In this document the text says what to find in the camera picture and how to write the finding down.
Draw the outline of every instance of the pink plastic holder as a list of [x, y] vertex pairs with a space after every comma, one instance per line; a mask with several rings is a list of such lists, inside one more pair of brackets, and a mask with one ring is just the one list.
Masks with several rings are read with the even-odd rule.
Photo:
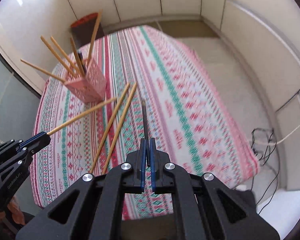
[[107, 82], [95, 60], [91, 59], [84, 77], [74, 78], [67, 72], [64, 85], [82, 102], [99, 103], [104, 100]]

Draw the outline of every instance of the pen holder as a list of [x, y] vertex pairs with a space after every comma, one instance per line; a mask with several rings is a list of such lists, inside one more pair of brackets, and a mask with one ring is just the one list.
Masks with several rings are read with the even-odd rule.
[[82, 102], [101, 102], [106, 93], [106, 79], [94, 59], [91, 59], [84, 77], [66, 74], [64, 85]]

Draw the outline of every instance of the wooden chopstick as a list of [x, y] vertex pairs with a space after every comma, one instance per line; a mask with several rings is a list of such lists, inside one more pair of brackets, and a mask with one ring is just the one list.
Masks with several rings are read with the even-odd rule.
[[72, 50], [73, 50], [73, 54], [74, 54], [75, 60], [77, 62], [78, 68], [79, 68], [79, 74], [82, 77], [84, 77], [85, 76], [84, 70], [83, 70], [83, 67], [82, 67], [82, 64], [81, 64], [81, 60], [79, 58], [79, 55], [78, 55], [78, 52], [77, 52], [77, 49], [75, 47], [74, 40], [73, 40], [72, 37], [70, 37], [70, 43], [71, 43], [71, 47], [72, 47]]
[[31, 64], [30, 62], [27, 62], [27, 61], [25, 61], [25, 60], [23, 60], [23, 59], [20, 59], [20, 61], [23, 62], [23, 63], [25, 63], [25, 64], [27, 64], [27, 65], [29, 65], [30, 67], [33, 67], [33, 68], [35, 68], [35, 69], [41, 71], [42, 73], [45, 73], [45, 74], [48, 75], [48, 76], [51, 76], [51, 77], [53, 77], [53, 78], [55, 78], [55, 79], [60, 80], [62, 83], [66, 82], [66, 80], [64, 80], [63, 78], [60, 78], [60, 77], [58, 77], [58, 76], [56, 76], [56, 75], [54, 75], [54, 74], [52, 74], [52, 73], [50, 73], [50, 72], [44, 70], [43, 68], [40, 68], [40, 67], [38, 67], [38, 66], [36, 66], [36, 65], [33, 65], [33, 64]]
[[124, 88], [124, 90], [123, 90], [123, 92], [122, 92], [122, 95], [121, 95], [119, 101], [117, 102], [117, 105], [115, 106], [115, 108], [114, 108], [114, 110], [113, 110], [113, 113], [112, 113], [112, 115], [111, 115], [111, 117], [110, 117], [110, 120], [109, 120], [109, 122], [108, 122], [108, 125], [107, 125], [107, 127], [106, 127], [106, 129], [105, 129], [105, 132], [103, 133], [102, 139], [101, 139], [100, 144], [99, 144], [99, 147], [98, 147], [97, 154], [96, 154], [96, 156], [94, 157], [94, 161], [93, 161], [92, 167], [91, 167], [91, 169], [90, 169], [90, 173], [91, 173], [91, 174], [93, 173], [94, 167], [96, 166], [96, 163], [97, 163], [99, 154], [100, 154], [101, 149], [102, 149], [102, 147], [103, 147], [103, 144], [104, 144], [104, 142], [105, 142], [105, 140], [106, 140], [106, 138], [107, 138], [107, 135], [108, 135], [108, 132], [109, 132], [109, 130], [110, 130], [110, 127], [111, 127], [111, 125], [112, 125], [112, 123], [113, 123], [113, 121], [114, 121], [114, 119], [115, 119], [115, 116], [117, 115], [117, 112], [118, 112], [118, 110], [119, 110], [119, 108], [120, 108], [120, 106], [121, 106], [121, 103], [122, 103], [122, 101], [123, 101], [123, 99], [124, 99], [124, 97], [125, 97], [125, 95], [126, 95], [128, 89], [129, 89], [129, 86], [130, 86], [130, 83], [128, 83], [128, 84], [126, 85], [126, 87]]
[[48, 49], [52, 52], [52, 54], [57, 58], [57, 60], [65, 67], [65, 69], [74, 77], [77, 75], [68, 67], [68, 65], [62, 60], [62, 58], [55, 52], [55, 50], [51, 47], [51, 45], [46, 41], [46, 39], [41, 36], [40, 37], [43, 43], [48, 47]]
[[61, 130], [62, 128], [66, 127], [66, 126], [72, 124], [73, 122], [79, 120], [80, 118], [86, 116], [87, 114], [90, 114], [90, 113], [92, 113], [93, 111], [95, 111], [95, 110], [97, 110], [97, 109], [99, 109], [99, 108], [101, 108], [101, 107], [103, 107], [103, 106], [105, 106], [105, 105], [111, 103], [112, 101], [115, 101], [115, 100], [117, 100], [117, 98], [111, 98], [111, 99], [109, 99], [109, 100], [107, 100], [107, 101], [103, 101], [102, 103], [97, 104], [96, 106], [90, 108], [89, 110], [84, 111], [83, 113], [78, 114], [78, 115], [75, 116], [74, 118], [72, 118], [72, 119], [70, 119], [70, 120], [64, 122], [62, 125], [56, 127], [55, 129], [51, 130], [50, 132], [47, 132], [47, 134], [48, 134], [48, 135], [52, 135], [52, 134], [56, 133], [57, 131]]
[[108, 167], [108, 164], [109, 164], [109, 161], [111, 159], [111, 154], [113, 152], [113, 149], [114, 149], [114, 146], [115, 146], [115, 143], [117, 142], [117, 139], [118, 139], [118, 136], [119, 136], [119, 132], [120, 132], [120, 129], [122, 127], [122, 124], [123, 124], [123, 121], [126, 117], [126, 114], [128, 112], [128, 109], [129, 109], [129, 106], [130, 106], [130, 103], [132, 101], [132, 98], [133, 98], [133, 95], [134, 95], [134, 92], [136, 91], [136, 88], [137, 88], [137, 83], [135, 83], [132, 87], [132, 90], [129, 94], [129, 97], [128, 97], [128, 101], [123, 109], [123, 112], [122, 112], [122, 115], [121, 115], [121, 118], [120, 118], [120, 121], [119, 121], [119, 124], [118, 124], [118, 127], [117, 127], [117, 130], [115, 131], [115, 134], [114, 134], [114, 137], [113, 137], [113, 140], [112, 140], [112, 143], [111, 143], [111, 147], [110, 147], [110, 151], [109, 151], [109, 154], [108, 154], [108, 157], [107, 157], [107, 160], [106, 160], [106, 164], [105, 166], [103, 167], [103, 171], [102, 171], [102, 174], [106, 174], [106, 170], [107, 170], [107, 167]]
[[51, 36], [50, 40], [52, 43], [58, 48], [58, 50], [61, 52], [61, 54], [66, 58], [67, 61], [69, 61], [72, 68], [75, 69], [77, 73], [79, 73], [79, 69], [76, 67], [76, 65], [72, 62], [72, 60], [68, 57], [66, 52], [60, 47], [60, 45], [57, 43], [57, 41]]
[[96, 19], [96, 23], [95, 23], [94, 28], [93, 28], [91, 41], [90, 41], [89, 54], [88, 54], [89, 55], [88, 56], [88, 63], [90, 62], [90, 59], [91, 59], [93, 44], [94, 44], [94, 41], [95, 41], [96, 36], [97, 36], [98, 28], [99, 28], [100, 21], [101, 21], [101, 16], [102, 16], [102, 9], [100, 11], [98, 11], [98, 16], [97, 16], [97, 19]]

